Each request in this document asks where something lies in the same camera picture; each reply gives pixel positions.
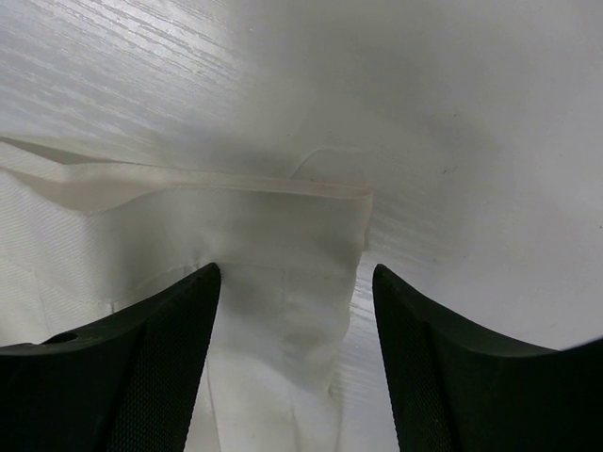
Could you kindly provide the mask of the white pleated skirt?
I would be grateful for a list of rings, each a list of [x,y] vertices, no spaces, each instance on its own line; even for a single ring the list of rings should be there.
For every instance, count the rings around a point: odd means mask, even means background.
[[[1,342],[40,342],[215,263],[189,451],[335,451],[331,387],[372,195],[312,155],[281,178],[1,142]]]

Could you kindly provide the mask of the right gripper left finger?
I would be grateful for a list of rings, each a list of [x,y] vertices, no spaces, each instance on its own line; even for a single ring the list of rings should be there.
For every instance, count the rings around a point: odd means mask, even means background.
[[[3,347],[2,449],[183,450],[219,297],[210,264],[113,315]]]

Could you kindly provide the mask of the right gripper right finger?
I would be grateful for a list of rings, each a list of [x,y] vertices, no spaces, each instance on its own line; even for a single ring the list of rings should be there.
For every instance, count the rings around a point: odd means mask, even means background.
[[[403,451],[598,451],[602,343],[554,350],[491,331],[386,266],[372,294]]]

